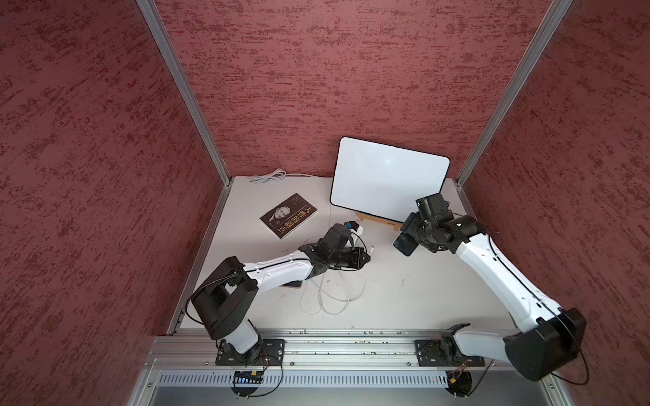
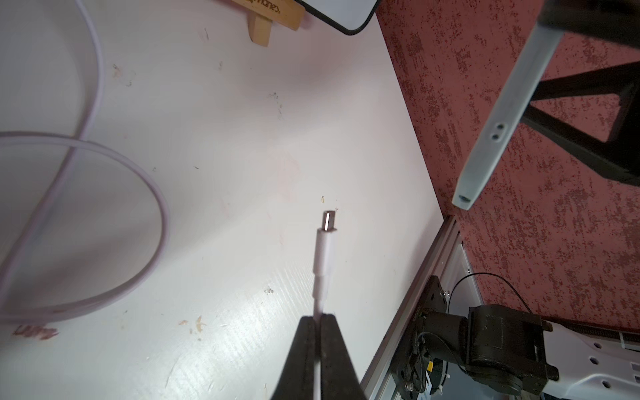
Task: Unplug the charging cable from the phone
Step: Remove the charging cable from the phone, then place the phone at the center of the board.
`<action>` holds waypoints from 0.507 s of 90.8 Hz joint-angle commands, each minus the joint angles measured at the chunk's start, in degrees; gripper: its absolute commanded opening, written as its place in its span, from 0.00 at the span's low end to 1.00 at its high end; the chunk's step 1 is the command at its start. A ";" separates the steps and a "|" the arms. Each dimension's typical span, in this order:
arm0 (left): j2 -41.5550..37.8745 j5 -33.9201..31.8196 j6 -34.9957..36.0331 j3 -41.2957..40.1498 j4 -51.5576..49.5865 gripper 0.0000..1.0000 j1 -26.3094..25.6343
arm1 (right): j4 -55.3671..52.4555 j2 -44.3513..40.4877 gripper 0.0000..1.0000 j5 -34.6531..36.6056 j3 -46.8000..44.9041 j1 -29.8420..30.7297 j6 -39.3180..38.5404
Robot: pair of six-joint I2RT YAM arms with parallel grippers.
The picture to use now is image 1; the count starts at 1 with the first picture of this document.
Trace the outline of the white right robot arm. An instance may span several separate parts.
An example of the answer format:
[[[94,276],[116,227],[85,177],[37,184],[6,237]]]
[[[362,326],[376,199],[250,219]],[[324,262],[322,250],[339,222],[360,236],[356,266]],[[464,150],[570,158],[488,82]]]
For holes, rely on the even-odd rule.
[[[411,213],[394,247],[409,256],[423,247],[448,251],[475,271],[509,312],[510,330],[481,330],[460,323],[445,331],[440,348],[449,360],[483,357],[512,365],[537,382],[582,357],[587,320],[576,308],[563,309],[537,288],[498,249],[487,230],[470,216],[447,212],[425,219]]]

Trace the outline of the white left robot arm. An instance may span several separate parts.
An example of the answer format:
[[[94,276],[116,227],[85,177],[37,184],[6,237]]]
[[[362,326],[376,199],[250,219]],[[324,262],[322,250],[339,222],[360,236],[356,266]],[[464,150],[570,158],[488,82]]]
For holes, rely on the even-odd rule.
[[[257,351],[261,336],[246,319],[254,299],[272,289],[301,285],[328,271],[361,270],[371,260],[362,233],[362,225],[356,221],[335,223],[322,238],[289,255],[265,262],[244,263],[235,256],[223,260],[188,299],[196,312],[192,321],[238,355]]]

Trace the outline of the black smartphone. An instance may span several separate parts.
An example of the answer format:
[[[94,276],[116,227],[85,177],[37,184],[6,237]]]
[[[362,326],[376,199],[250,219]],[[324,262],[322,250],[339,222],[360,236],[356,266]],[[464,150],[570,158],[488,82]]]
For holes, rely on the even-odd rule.
[[[399,233],[393,242],[393,246],[402,255],[409,257],[419,246],[419,243],[411,235],[407,233]]]
[[[301,281],[294,281],[294,282],[289,282],[287,284],[284,284],[284,287],[296,288],[296,289],[299,289],[301,286],[302,286]]]

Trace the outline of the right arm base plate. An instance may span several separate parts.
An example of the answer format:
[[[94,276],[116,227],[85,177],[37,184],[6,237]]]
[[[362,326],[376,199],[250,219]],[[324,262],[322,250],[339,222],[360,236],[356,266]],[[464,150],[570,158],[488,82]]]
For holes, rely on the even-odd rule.
[[[450,339],[439,338],[416,340],[415,351],[420,367],[484,367],[486,361],[482,357],[466,356],[452,343]]]

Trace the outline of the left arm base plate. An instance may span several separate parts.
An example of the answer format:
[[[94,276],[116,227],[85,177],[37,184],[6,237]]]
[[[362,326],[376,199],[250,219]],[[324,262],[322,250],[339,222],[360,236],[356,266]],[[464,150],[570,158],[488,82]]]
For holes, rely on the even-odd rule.
[[[262,339],[245,353],[239,353],[225,339],[218,343],[216,366],[281,366],[286,341],[283,339]]]

